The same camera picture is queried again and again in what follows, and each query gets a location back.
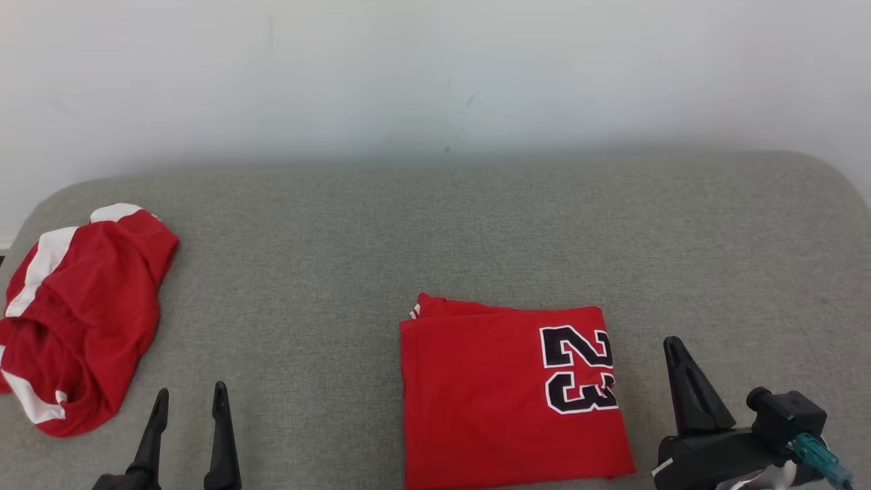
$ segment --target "gray upholstered table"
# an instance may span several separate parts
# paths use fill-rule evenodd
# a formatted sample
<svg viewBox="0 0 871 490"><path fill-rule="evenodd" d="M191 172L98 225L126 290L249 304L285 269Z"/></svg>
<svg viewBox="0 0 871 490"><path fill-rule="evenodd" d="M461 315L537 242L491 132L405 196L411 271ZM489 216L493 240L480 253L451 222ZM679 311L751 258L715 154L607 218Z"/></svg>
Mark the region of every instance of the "gray upholstered table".
<svg viewBox="0 0 871 490"><path fill-rule="evenodd" d="M201 487L214 381L230 389L245 488L402 487L397 323L418 292L520 308L598 304L642 473L541 488L650 488L674 431L663 337L683 337L739 423L757 385L829 413L871 480L871 214L794 153L547 165L288 169L95 180L50 197L39 235L125 201L181 239L158 335L120 414L50 439L0 398L0 487L90 488L130 462L172 394L160 481Z"/></svg>

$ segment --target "red shorts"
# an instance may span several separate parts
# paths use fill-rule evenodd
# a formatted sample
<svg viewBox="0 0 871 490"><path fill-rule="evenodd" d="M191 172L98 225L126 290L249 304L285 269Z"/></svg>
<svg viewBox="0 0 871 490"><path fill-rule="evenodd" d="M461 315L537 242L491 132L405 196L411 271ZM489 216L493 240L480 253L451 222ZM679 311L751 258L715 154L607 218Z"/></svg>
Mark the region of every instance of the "red shorts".
<svg viewBox="0 0 871 490"><path fill-rule="evenodd" d="M158 289L178 244L151 213L123 203L43 234L6 290L0 393L13 391L55 437L118 413L157 329Z"/></svg>
<svg viewBox="0 0 871 490"><path fill-rule="evenodd" d="M512 310L421 294L400 323L406 488L635 473L598 307Z"/></svg>

